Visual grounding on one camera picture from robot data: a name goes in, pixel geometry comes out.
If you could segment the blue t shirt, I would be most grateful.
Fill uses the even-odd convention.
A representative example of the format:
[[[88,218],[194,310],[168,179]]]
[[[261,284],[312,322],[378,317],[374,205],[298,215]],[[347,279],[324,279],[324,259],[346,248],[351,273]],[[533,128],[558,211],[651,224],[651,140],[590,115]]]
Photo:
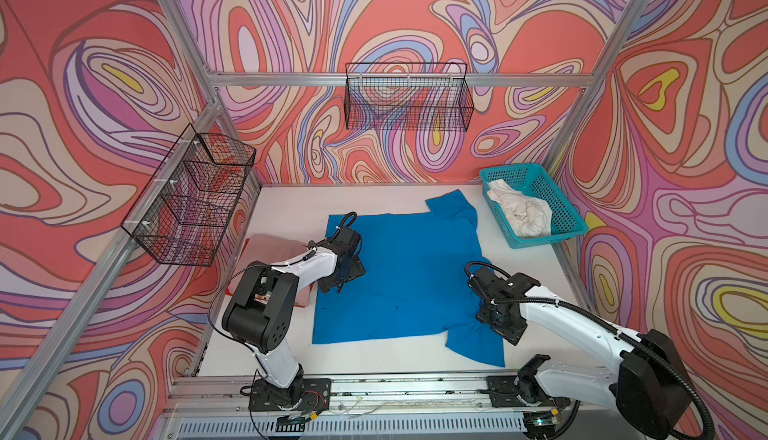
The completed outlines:
[[[479,297],[464,272],[483,260],[478,215],[459,190],[426,200],[426,211],[362,215],[352,223],[363,241],[365,274],[317,297],[316,344],[445,333],[446,347],[502,367],[503,340],[476,315]]]

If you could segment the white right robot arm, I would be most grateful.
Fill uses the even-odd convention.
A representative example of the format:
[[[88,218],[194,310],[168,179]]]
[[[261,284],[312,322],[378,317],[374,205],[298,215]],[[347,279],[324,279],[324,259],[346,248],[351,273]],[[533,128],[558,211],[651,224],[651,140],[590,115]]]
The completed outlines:
[[[650,439],[685,438],[676,427],[694,409],[701,421],[699,438],[714,438],[713,416],[667,335],[616,325],[563,300],[527,274],[509,274],[486,261],[470,261],[464,272],[481,301],[477,320],[502,339],[515,345],[535,323],[598,362],[584,367],[536,354],[513,375],[487,378],[483,392],[493,407],[543,407],[569,399],[575,406],[613,410]]]

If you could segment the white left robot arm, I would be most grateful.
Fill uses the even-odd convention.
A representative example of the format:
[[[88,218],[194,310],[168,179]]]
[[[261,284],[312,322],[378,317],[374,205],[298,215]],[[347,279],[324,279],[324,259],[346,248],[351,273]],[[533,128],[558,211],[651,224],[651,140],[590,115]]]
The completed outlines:
[[[258,362],[248,393],[250,412],[312,416],[327,408],[330,381],[305,379],[285,337],[300,290],[314,285],[323,293],[341,291],[365,274],[362,238],[352,228],[356,219],[357,213],[349,212],[306,252],[277,264],[254,261],[242,272],[221,325],[234,341],[252,349]]]

